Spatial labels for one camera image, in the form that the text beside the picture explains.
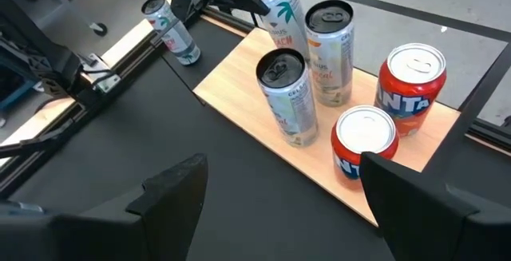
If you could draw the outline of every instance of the aluminum can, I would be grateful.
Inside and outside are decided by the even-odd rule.
[[[172,13],[167,0],[148,0],[142,6],[142,13],[156,32],[176,23],[161,40],[176,56],[179,63],[191,65],[199,60],[199,47],[184,27],[183,22]]]
[[[308,10],[305,24],[316,99],[345,105],[353,79],[353,8],[339,0],[320,2]]]
[[[438,49],[420,43],[401,45],[380,68],[374,105],[394,119],[399,136],[414,134],[446,79],[446,58]]]
[[[318,121],[307,63],[294,49],[275,49],[256,67],[260,88],[288,144],[312,144]]]
[[[399,137],[387,113],[371,105],[359,105],[348,109],[335,122],[331,143],[336,168],[347,179],[360,181],[362,152],[391,159],[398,150]]]
[[[262,16],[264,27],[278,48],[299,51],[309,61],[305,19],[299,0],[261,0],[270,9]]]

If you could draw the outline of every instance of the silver can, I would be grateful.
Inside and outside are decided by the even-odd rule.
[[[309,49],[305,34],[305,22],[299,0],[261,0],[270,13],[261,17],[278,48],[299,51],[309,61]]]
[[[142,13],[155,31],[166,29],[175,23],[161,40],[182,65],[191,65],[199,60],[200,49],[183,22],[172,13],[166,0],[148,0],[142,6]]]
[[[302,55],[294,49],[275,49],[261,58],[255,72],[288,144],[312,144],[318,136],[318,121]]]
[[[316,98],[326,106],[344,105],[353,76],[353,8],[339,0],[320,2],[305,23]]]

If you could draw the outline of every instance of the can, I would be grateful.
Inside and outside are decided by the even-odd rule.
[[[372,105],[359,105],[344,112],[331,131],[335,167],[348,180],[359,181],[360,155],[374,152],[391,159],[399,137],[392,118]]]
[[[353,79],[353,8],[329,0],[311,7],[305,15],[316,99],[326,106],[346,104]]]
[[[182,65],[191,65],[199,60],[200,49],[192,36],[171,11],[167,0],[148,0],[142,6],[142,13],[155,31],[166,29],[175,23],[161,40]]]
[[[299,0],[261,0],[270,12],[261,16],[264,27],[278,48],[299,51],[309,61],[305,20]]]
[[[401,45],[383,62],[374,105],[394,119],[399,136],[416,133],[443,85],[446,58],[433,46]]]
[[[288,144],[312,144],[318,136],[318,121],[303,56],[294,49],[272,50],[261,58],[255,73]]]

